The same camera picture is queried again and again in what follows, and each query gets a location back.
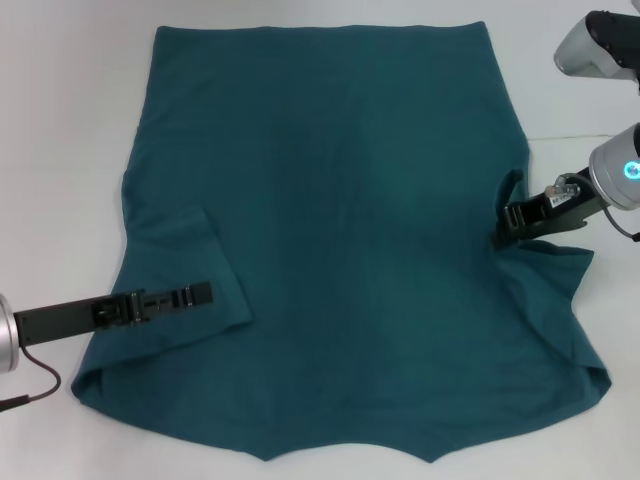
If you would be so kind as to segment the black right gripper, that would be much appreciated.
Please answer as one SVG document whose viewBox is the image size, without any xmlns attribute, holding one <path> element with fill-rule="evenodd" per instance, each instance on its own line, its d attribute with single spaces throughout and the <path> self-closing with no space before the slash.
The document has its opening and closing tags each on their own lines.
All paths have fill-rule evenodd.
<svg viewBox="0 0 640 480">
<path fill-rule="evenodd" d="M 579 188 L 576 196 L 553 206 L 544 193 L 503 208 L 503 228 L 492 233 L 492 245 L 504 249 L 542 236 L 569 232 L 587 225 L 586 219 L 603 210 L 603 201 L 587 169 L 564 175 L 567 184 Z"/>
</svg>

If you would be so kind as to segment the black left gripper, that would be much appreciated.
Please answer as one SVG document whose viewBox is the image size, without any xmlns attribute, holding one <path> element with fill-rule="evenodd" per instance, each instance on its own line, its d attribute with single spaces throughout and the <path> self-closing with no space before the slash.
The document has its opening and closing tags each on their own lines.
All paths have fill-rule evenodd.
<svg viewBox="0 0 640 480">
<path fill-rule="evenodd" d="M 96 330 L 141 323 L 213 302 L 209 282 L 163 292 L 135 291 L 15 313 L 20 343 L 33 346 Z"/>
</svg>

